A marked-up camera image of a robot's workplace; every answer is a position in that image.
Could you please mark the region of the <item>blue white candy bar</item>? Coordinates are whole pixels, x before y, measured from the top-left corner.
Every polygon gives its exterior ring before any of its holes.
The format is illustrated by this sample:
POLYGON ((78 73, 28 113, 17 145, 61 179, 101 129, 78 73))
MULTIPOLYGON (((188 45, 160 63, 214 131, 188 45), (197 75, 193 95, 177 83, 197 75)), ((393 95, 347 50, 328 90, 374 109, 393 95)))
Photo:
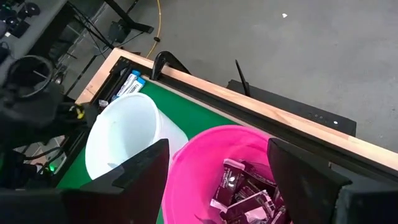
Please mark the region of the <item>blue white candy bar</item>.
POLYGON ((138 78, 140 77, 141 73, 140 71, 137 70, 133 70, 130 75, 128 76, 127 80, 124 82, 124 84, 122 85, 122 87, 120 88, 120 90, 118 91, 118 93, 116 94, 117 97, 122 96, 126 91, 128 91, 128 89, 130 88, 130 86, 132 85, 132 83, 138 78))
POLYGON ((145 85, 145 80, 141 77, 137 77, 122 93, 122 95, 126 95, 129 93, 137 93, 141 90, 141 88, 145 85))

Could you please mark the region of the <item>flat black box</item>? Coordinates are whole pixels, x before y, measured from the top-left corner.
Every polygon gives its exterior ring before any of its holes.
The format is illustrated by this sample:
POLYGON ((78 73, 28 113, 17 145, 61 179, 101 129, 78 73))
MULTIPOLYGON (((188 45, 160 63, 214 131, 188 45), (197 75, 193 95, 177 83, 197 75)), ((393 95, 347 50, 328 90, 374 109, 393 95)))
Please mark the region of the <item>flat black box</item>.
POLYGON ((267 103, 268 105, 288 111, 289 113, 309 119, 350 136, 356 136, 357 123, 349 118, 262 90, 255 86, 249 85, 249 91, 251 98, 255 100, 267 103))

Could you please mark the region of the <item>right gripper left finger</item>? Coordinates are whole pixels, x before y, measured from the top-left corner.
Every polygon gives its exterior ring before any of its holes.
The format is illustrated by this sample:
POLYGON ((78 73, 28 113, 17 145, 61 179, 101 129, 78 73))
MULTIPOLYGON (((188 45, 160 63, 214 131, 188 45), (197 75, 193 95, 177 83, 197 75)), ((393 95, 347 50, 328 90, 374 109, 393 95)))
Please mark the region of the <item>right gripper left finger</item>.
POLYGON ((155 224, 168 167, 169 140, 160 139, 78 190, 66 190, 67 223, 155 224))

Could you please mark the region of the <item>pink plastic halloween bucket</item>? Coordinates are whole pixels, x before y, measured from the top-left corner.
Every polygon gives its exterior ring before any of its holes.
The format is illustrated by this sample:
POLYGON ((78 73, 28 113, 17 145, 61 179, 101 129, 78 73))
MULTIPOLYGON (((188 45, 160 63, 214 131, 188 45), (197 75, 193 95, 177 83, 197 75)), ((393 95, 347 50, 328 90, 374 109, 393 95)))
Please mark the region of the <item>pink plastic halloween bucket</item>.
POLYGON ((260 220, 259 210, 235 212, 231 218, 211 200, 224 174, 224 160, 246 162, 273 180, 267 158, 271 135, 253 128, 225 125, 208 129, 174 155, 162 200, 164 224, 293 224, 283 201, 274 217, 260 220))

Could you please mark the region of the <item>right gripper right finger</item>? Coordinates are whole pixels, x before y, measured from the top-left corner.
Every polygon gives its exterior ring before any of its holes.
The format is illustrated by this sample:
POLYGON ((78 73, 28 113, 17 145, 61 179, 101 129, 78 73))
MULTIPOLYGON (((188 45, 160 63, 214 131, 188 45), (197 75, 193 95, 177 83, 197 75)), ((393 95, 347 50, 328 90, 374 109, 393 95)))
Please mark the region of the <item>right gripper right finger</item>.
POLYGON ((277 138, 268 141, 272 175, 294 224, 332 224, 342 187, 352 181, 329 162, 277 138))

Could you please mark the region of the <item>green felt mat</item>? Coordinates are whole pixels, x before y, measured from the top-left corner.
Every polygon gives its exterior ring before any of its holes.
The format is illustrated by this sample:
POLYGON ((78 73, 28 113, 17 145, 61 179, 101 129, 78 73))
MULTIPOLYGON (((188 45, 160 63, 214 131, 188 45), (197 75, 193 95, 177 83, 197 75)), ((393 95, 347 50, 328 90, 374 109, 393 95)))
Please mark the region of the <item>green felt mat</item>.
MULTIPOLYGON (((151 97, 157 107, 168 116, 191 139, 198 133, 215 126, 234 124, 228 118, 216 114, 190 100, 187 100, 163 87, 147 82, 141 93, 151 97)), ((85 165, 86 138, 75 148, 78 153, 66 173, 60 179, 58 188, 77 189, 91 178, 85 165)))

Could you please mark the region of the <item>grey desk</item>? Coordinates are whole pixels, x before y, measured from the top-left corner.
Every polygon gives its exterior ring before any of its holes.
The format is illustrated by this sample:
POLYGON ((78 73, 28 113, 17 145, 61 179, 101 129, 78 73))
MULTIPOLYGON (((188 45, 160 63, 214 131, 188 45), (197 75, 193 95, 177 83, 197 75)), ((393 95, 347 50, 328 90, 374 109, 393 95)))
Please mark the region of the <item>grey desk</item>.
POLYGON ((40 14, 28 17, 25 21, 30 24, 27 31, 17 38, 13 35, 4 35, 0 38, 0 51, 5 49, 6 57, 0 60, 0 84, 6 78, 6 72, 10 64, 18 58, 29 53, 31 48, 39 40, 50 23, 55 19, 68 0, 25 0, 38 5, 40 14))

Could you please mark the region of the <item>thin black antenna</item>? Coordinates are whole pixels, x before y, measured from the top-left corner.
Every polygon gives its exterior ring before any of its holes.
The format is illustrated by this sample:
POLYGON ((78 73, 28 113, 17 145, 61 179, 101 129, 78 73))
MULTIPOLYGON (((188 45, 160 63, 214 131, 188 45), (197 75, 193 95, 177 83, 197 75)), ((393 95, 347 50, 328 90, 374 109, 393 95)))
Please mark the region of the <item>thin black antenna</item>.
POLYGON ((241 83, 243 85, 243 90, 244 90, 244 94, 248 97, 251 97, 251 93, 250 93, 250 88, 249 88, 249 83, 246 81, 243 72, 241 70, 240 64, 237 60, 235 60, 235 64, 236 64, 236 68, 238 69, 238 74, 239 77, 241 79, 241 83))

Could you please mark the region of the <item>black metal desk leg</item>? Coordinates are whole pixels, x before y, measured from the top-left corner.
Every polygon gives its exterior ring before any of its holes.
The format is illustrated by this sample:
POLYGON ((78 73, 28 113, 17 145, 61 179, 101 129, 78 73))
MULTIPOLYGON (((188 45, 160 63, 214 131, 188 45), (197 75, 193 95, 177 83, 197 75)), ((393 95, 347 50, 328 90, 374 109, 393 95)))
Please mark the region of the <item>black metal desk leg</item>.
POLYGON ((128 13, 126 13, 114 0, 104 0, 104 2, 116 12, 116 14, 127 24, 129 29, 135 29, 148 34, 153 32, 153 27, 133 21, 128 16, 128 13))

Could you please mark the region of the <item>white plastic halloween bucket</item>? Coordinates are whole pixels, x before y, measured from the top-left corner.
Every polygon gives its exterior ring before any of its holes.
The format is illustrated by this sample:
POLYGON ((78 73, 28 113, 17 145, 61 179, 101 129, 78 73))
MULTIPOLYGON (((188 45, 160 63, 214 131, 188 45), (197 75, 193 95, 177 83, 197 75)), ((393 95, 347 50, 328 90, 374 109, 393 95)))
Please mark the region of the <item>white plastic halloween bucket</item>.
POLYGON ((129 93, 111 102, 96 118, 85 147, 88 175, 96 179, 160 139, 169 140, 170 157, 187 135, 149 96, 129 93))

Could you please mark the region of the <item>black table edge clamp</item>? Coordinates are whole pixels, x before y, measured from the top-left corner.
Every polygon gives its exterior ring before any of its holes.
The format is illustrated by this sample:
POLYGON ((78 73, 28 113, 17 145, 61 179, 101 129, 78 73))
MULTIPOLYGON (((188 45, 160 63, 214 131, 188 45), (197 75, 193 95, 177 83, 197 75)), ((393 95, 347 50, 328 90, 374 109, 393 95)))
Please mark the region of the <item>black table edge clamp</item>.
POLYGON ((161 51, 157 54, 154 64, 152 67, 152 73, 150 75, 151 80, 158 80, 160 74, 162 73, 162 69, 165 65, 170 65, 172 68, 179 70, 181 72, 187 73, 190 75, 189 70, 181 63, 181 61, 175 57, 169 51, 161 51))

